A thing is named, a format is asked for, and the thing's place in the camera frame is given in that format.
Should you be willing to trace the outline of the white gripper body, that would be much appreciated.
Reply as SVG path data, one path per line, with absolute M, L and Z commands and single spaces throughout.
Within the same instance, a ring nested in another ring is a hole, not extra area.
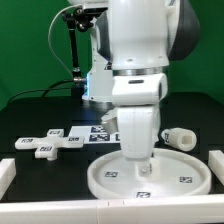
M 157 105 L 116 107 L 101 118 L 101 124 L 108 134 L 119 133 L 124 157 L 147 160 L 157 141 L 160 111 Z

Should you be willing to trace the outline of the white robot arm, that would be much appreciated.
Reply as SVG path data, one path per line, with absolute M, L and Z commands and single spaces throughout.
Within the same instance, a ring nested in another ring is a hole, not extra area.
M 151 157 L 160 127 L 159 102 L 168 91 L 164 69 L 185 59 L 200 39 L 189 0 L 68 0 L 96 21 L 97 51 L 112 63 L 122 154 Z

